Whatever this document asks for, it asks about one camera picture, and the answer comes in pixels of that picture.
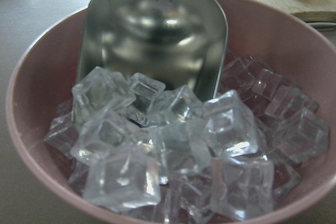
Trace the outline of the steel ice scoop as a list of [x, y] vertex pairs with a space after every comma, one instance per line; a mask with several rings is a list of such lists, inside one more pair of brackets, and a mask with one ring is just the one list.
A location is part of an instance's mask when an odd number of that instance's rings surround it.
[[217, 0], [91, 0], [76, 79], [97, 66], [126, 77], [139, 72], [207, 101], [217, 93], [227, 41]]

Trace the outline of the pile of clear ice cubes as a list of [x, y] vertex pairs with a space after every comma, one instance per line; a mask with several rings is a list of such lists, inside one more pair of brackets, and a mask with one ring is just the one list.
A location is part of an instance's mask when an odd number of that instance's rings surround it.
[[263, 59], [229, 56], [212, 100], [136, 73], [94, 68], [60, 104], [45, 142], [72, 162], [84, 200], [151, 222], [245, 221], [301, 182], [325, 153], [318, 103]]

